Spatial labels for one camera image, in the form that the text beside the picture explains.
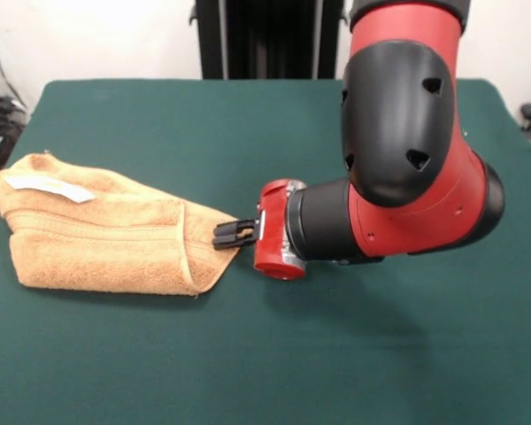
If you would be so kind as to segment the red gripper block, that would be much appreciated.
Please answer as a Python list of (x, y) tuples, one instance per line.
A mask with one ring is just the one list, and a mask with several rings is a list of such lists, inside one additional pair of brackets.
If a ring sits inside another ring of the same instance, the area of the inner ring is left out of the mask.
[[(295, 280), (305, 275), (306, 262), (293, 250), (286, 231), (286, 206), (289, 197), (306, 184), (294, 179), (268, 182), (260, 192), (258, 220), (234, 220), (214, 229), (212, 246), (217, 251), (239, 249), (255, 244), (253, 266), (262, 274), (279, 280)], [(258, 224), (258, 238), (253, 231)]]

